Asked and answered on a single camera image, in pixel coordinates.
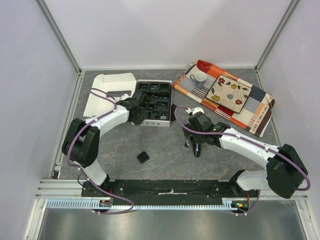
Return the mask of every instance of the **black cable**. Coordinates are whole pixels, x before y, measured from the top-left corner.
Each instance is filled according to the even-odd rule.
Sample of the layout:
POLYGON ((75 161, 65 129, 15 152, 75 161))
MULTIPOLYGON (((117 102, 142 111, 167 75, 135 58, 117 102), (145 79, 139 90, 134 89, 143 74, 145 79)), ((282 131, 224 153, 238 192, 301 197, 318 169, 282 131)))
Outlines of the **black cable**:
POLYGON ((79 178, 82 175, 82 173, 78 176, 78 178, 76 179, 76 181, 78 182, 78 184, 80 184, 82 187, 84 186, 83 184, 80 183, 79 178))

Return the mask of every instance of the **mug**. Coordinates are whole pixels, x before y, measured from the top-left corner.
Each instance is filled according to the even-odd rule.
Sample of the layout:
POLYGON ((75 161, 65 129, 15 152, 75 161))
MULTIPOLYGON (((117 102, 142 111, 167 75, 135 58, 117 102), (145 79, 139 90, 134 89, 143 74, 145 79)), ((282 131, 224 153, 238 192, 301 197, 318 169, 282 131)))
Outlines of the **mug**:
POLYGON ((189 77, 192 81, 195 82, 195 86, 200 89, 204 86, 206 80, 207 80, 207 74, 205 74, 203 71, 198 71, 196 74, 190 74, 189 77))

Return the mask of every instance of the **yellow flower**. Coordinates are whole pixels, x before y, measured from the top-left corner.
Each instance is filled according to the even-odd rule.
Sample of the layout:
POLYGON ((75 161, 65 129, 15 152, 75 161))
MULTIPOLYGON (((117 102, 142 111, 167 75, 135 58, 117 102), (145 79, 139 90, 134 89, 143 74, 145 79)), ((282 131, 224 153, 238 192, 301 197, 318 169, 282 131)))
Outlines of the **yellow flower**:
POLYGON ((220 97, 217 96, 217 95, 214 95, 214 96, 212 96, 211 98, 212 98, 213 100, 217 101, 217 102, 220 101, 220 97))

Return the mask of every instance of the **white panel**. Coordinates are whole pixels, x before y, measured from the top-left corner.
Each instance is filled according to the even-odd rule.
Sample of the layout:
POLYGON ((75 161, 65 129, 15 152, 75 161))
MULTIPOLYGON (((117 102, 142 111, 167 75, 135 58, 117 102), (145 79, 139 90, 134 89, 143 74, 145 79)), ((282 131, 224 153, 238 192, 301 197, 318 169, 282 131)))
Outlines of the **white panel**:
POLYGON ((0 239, 23 238, 76 73, 35 1, 0 1, 0 239))
POLYGON ((290 0, 46 0, 81 68, 255 66, 290 0))
POLYGON ((308 191, 320 223, 320 1, 302 0, 261 69, 275 99, 281 141, 293 145, 309 171, 308 191))

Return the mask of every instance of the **gray tabletop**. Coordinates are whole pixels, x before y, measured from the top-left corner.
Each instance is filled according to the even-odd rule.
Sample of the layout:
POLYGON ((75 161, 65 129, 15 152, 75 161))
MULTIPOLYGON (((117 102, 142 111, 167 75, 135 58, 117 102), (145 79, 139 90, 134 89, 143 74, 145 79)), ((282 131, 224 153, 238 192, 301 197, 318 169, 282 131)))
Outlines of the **gray tabletop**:
MULTIPOLYGON (((74 118, 83 119, 89 90, 94 78, 99 74, 132 73, 137 80, 176 81, 183 71, 183 69, 86 71, 74 118)), ((227 69, 227 71, 253 85, 259 86, 253 69, 227 69)), ((190 108, 200 106, 199 103, 177 90, 173 90, 172 97, 172 103, 177 106, 190 108)), ((268 144, 276 144, 274 131, 270 124, 266 128, 264 136, 257 137, 208 108, 202 105, 201 107, 214 124, 223 122, 249 137, 268 144)), ((189 115, 187 113, 181 111, 179 115, 184 123, 188 122, 189 115)), ((184 144, 185 137, 177 121, 171 122, 170 127, 136 127, 127 122, 118 125, 100 138, 98 161, 111 179, 228 180, 241 169, 249 171, 262 169, 255 162, 236 152, 211 145, 203 145, 201 156, 195 158, 192 149, 187 150, 184 144), (136 157, 143 151, 150 156, 150 160, 140 164, 136 157)), ((66 159, 64 159, 60 178, 75 179, 78 175, 77 168, 69 167, 66 159)))

